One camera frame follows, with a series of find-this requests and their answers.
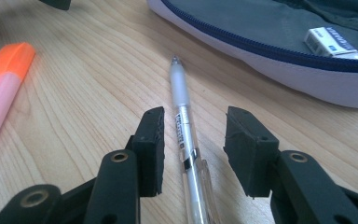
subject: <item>pen tip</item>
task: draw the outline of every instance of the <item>pen tip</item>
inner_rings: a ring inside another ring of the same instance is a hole
[[[172,58],[171,64],[181,64],[181,63],[180,63],[180,60],[179,60],[179,57],[177,57],[176,55],[174,55],[173,58]]]

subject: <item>pencil case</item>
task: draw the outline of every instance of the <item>pencil case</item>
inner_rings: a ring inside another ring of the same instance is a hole
[[[258,72],[326,102],[358,108],[358,60],[315,55],[309,29],[333,28],[358,50],[356,0],[147,0],[149,7]]]

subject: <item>orange highlighter cap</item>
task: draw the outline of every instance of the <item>orange highlighter cap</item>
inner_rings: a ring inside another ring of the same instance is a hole
[[[0,50],[0,76],[10,72],[24,80],[34,59],[34,47],[28,43],[6,45]]]

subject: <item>wooden table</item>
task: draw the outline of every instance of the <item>wooden table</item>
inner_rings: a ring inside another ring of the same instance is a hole
[[[143,113],[164,106],[163,193],[142,199],[143,223],[186,223],[169,69],[187,72],[200,152],[209,163],[223,223],[273,222],[269,199],[245,197],[223,151],[229,105],[256,115],[280,149],[313,156],[358,192],[358,109],[293,91],[203,44],[146,1],[74,0],[60,11],[36,0],[0,0],[0,48],[36,49],[0,131],[0,210],[19,191],[49,183],[66,192],[97,175]]]

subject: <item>zipper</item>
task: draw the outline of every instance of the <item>zipper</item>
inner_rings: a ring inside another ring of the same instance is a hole
[[[263,44],[200,21],[176,7],[169,0],[161,1],[173,14],[183,21],[201,32],[236,48],[283,63],[292,63],[327,71],[358,73],[358,60],[327,58]]]

